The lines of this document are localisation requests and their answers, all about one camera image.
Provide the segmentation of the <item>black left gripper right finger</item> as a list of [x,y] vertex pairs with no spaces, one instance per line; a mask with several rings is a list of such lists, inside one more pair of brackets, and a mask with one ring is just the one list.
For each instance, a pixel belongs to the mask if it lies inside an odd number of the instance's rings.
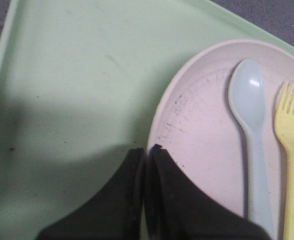
[[262,227],[200,190],[158,144],[147,157],[144,204],[151,240],[270,239]]

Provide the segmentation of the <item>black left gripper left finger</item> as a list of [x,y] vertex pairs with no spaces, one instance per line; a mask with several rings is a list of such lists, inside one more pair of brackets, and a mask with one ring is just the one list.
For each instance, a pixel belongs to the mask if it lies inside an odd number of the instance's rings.
[[112,178],[95,196],[43,229],[37,239],[140,239],[144,176],[144,149],[130,149]]

